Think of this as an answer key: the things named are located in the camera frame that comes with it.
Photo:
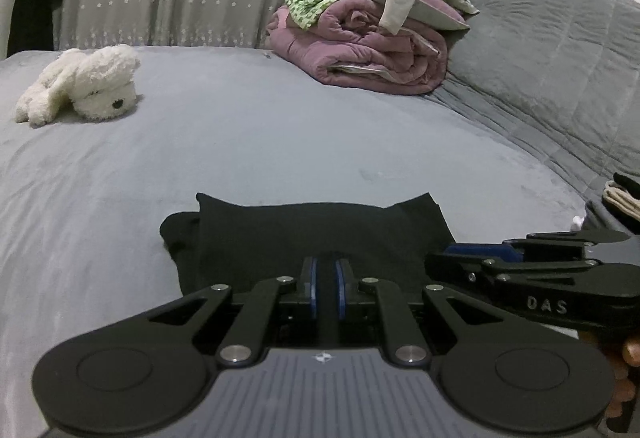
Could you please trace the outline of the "person right hand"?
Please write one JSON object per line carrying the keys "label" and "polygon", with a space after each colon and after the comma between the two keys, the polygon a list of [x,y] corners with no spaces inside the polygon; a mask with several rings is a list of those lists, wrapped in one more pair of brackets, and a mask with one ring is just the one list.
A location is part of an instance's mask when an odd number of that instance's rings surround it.
{"label": "person right hand", "polygon": [[632,370],[639,369],[639,338],[626,340],[618,354],[608,354],[615,377],[612,399],[605,411],[607,418],[619,418],[623,415],[623,404],[638,396],[638,384],[629,378]]}

